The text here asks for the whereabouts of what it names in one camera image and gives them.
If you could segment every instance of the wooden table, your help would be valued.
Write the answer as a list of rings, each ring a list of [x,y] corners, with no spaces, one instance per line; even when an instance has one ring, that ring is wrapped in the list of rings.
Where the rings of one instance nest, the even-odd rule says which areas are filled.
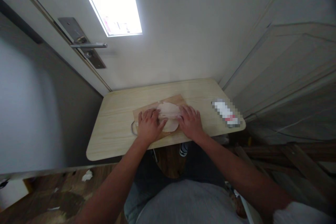
[[[211,102],[217,98],[229,102],[214,79],[187,80],[119,90],[107,94],[103,99],[87,147],[87,158],[95,161],[124,155],[136,138],[131,133],[133,110],[177,94],[181,94],[188,105],[200,111],[203,129],[210,136],[241,131],[246,127],[241,115],[235,112],[242,124],[240,127],[228,128],[212,107]],[[187,141],[190,140],[179,132],[156,141],[149,149]]]

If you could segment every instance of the door lock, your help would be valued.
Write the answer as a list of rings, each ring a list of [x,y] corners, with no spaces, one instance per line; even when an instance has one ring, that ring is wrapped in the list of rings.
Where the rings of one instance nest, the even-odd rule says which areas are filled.
[[[60,17],[58,20],[73,39],[73,43],[70,47],[74,50],[80,49],[84,57],[87,58],[96,69],[106,68],[94,48],[107,48],[107,44],[90,43],[74,17]]]

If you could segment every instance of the flatbread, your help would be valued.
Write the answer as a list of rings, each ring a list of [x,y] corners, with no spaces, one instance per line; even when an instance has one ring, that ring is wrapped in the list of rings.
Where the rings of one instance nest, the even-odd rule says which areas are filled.
[[[168,118],[166,125],[163,128],[163,132],[173,132],[179,127],[179,122],[176,120],[176,116],[181,114],[178,106],[173,103],[161,103],[157,109],[160,109],[159,121]]]

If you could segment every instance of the white door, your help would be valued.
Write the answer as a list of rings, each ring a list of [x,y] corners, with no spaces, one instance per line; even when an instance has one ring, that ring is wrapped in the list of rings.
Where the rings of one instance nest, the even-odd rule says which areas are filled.
[[[135,0],[135,8],[133,0],[38,1],[63,30],[58,18],[74,17],[90,42],[108,44],[96,49],[106,66],[96,71],[117,90],[205,77],[219,82],[271,0]]]

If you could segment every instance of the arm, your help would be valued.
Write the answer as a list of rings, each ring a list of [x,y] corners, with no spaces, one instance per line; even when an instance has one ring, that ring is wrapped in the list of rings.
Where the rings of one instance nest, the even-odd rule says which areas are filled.
[[[190,106],[180,109],[182,116],[178,121],[184,134],[208,154],[226,180],[261,213],[272,216],[275,210],[284,209],[294,201],[273,180],[205,134],[199,111]]]
[[[93,197],[75,223],[114,223],[131,189],[139,163],[151,143],[157,140],[167,120],[157,123],[159,110],[139,114],[138,137]]]

